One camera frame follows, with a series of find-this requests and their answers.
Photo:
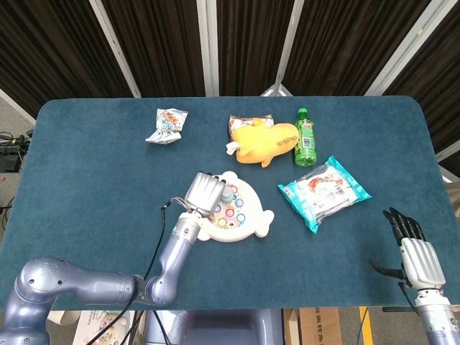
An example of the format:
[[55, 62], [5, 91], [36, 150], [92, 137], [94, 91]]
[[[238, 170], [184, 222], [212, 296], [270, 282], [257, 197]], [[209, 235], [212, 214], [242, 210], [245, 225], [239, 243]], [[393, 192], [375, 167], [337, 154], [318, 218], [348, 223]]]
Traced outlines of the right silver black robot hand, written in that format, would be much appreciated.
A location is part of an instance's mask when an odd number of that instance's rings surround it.
[[370, 260], [372, 268], [387, 277], [404, 280], [414, 290], [440, 290], [446, 279], [433, 245], [426, 240], [420, 224], [395, 208], [384, 210], [401, 255], [401, 268], [386, 268]]

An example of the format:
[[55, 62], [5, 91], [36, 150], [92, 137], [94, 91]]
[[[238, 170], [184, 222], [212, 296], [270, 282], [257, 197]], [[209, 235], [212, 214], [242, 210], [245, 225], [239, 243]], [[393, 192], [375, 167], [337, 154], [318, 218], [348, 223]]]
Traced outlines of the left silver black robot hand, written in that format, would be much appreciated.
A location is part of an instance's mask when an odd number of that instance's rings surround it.
[[198, 172], [185, 194], [185, 203], [192, 211], [208, 218], [221, 200], [226, 182], [218, 176]]

